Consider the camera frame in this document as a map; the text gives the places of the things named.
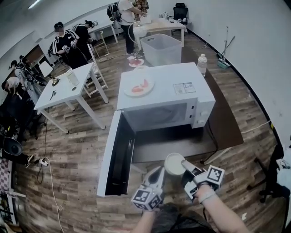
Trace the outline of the light wooden stool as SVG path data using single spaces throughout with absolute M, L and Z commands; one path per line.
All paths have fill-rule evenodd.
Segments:
M 101 57 L 99 52 L 98 52 L 98 48 L 104 49 L 103 56 L 108 56 L 110 54 L 108 47 L 107 47 L 107 44 L 105 42 L 104 36 L 103 36 L 104 32 L 100 31 L 99 34 L 100 34 L 100 40 L 96 41 L 93 45 L 93 48 L 94 48 L 98 58 Z

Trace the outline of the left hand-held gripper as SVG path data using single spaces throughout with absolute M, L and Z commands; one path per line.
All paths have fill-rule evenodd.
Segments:
M 143 211 L 155 210 L 162 203 L 164 178 L 164 167 L 156 167 L 149 171 L 144 177 L 143 185 L 140 185 L 133 195 L 131 203 Z

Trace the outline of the small plate with red food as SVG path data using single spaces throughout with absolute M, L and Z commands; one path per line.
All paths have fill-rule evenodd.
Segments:
M 129 60 L 129 66 L 130 67 L 139 67 L 139 66 L 142 66 L 144 64 L 144 60 L 143 59 L 140 59 L 140 58 L 135 58 L 135 59 L 131 59 Z

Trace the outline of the translucent plastic bin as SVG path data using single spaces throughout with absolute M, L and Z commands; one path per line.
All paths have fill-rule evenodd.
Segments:
M 152 66 L 181 63 L 182 44 L 179 40 L 164 34 L 151 35 L 140 40 L 145 59 Z

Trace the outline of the white cloth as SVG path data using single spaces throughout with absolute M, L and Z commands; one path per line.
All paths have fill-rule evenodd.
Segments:
M 277 183 L 287 188 L 291 193 L 291 165 L 284 159 L 276 160 L 278 165 L 277 171 Z

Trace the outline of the white wooden chair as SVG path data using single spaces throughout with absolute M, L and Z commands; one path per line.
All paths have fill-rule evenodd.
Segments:
M 87 44 L 87 47 L 88 47 L 88 50 L 90 52 L 91 58 L 93 60 L 92 71 L 93 71 L 94 77 L 98 80 L 102 89 L 107 89 L 108 85 L 107 85 L 98 65 L 97 65 L 97 62 L 96 62 L 95 57 L 93 55 L 91 44 Z M 93 82 L 93 78 L 91 78 L 91 76 L 89 75 L 87 77 L 87 81 L 86 81 L 85 86 L 83 88 L 85 90 L 86 94 L 89 96 L 89 98 L 91 98 L 93 94 L 99 92 L 96 85 L 95 85 L 95 89 L 92 90 L 91 92 L 89 92 L 91 85 L 95 85 L 95 83 Z

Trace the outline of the black high-back office chair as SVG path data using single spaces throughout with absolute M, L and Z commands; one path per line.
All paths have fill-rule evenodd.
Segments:
M 184 3 L 176 3 L 175 7 L 173 8 L 174 20 L 187 20 L 188 10 L 189 9 Z

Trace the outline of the light wooden-top table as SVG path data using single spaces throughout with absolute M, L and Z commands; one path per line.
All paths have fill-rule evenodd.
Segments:
M 133 28 L 135 26 L 144 26 L 147 29 L 147 33 L 157 32 L 157 31 L 180 30 L 181 31 L 181 46 L 184 47 L 185 32 L 187 32 L 187 28 L 185 25 L 181 24 L 180 22 L 174 21 L 173 23 L 171 23 L 165 18 L 160 18 L 160 19 L 154 19 L 151 21 L 151 23 L 146 23 L 146 24 L 138 21 L 132 24 Z M 138 50 L 141 50 L 140 38 L 135 36 L 135 43 L 138 46 Z

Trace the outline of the checkered cloth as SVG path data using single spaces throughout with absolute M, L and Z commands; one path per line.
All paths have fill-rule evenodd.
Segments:
M 5 158 L 0 159 L 0 191 L 8 193 L 12 180 L 12 161 Z

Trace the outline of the white microwave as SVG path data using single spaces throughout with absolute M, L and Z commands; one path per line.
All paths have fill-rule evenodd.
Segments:
M 124 87 L 137 77 L 154 80 L 146 96 L 131 98 Z M 117 108 L 103 155 L 97 195 L 128 193 L 136 135 L 141 131 L 207 123 L 215 98 L 195 63 L 179 63 L 127 71 L 121 74 Z

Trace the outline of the white bowl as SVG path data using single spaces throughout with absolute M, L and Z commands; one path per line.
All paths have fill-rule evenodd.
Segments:
M 173 176 L 181 176 L 186 171 L 182 166 L 182 161 L 184 161 L 184 157 L 178 153 L 171 153 L 167 156 L 164 162 L 165 170 L 168 174 Z

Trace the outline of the flat mop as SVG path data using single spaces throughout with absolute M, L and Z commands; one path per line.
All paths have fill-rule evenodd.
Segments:
M 231 65 L 226 61 L 226 51 L 228 49 L 228 47 L 231 45 L 231 43 L 233 42 L 233 40 L 235 39 L 235 35 L 232 37 L 232 39 L 230 41 L 228 41 L 228 35 L 229 35 L 229 26 L 226 26 L 226 39 L 225 39 L 225 46 L 224 46 L 224 50 L 220 53 L 218 52 L 216 54 L 217 58 L 218 58 L 218 62 L 217 65 L 222 68 L 222 69 L 227 69 L 229 68 Z

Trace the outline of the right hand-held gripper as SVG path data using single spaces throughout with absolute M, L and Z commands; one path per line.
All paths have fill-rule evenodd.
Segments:
M 210 165 L 206 172 L 201 173 L 200 168 L 196 167 L 187 160 L 181 161 L 181 164 L 184 169 L 192 175 L 197 175 L 194 178 L 194 181 L 189 177 L 183 176 L 183 188 L 191 201 L 195 199 L 195 194 L 198 191 L 198 187 L 202 184 L 208 184 L 214 191 L 221 187 L 225 175 L 224 169 Z

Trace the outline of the person's right forearm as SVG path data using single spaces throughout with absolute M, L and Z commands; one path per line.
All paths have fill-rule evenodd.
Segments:
M 209 213 L 220 233 L 251 233 L 242 219 L 222 202 L 209 185 L 201 185 L 195 197 Z

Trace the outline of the grey metal lamp shade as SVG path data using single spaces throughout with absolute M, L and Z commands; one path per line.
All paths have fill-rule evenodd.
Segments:
M 22 145 L 11 137 L 0 136 L 0 149 L 13 156 L 19 156 L 22 153 Z

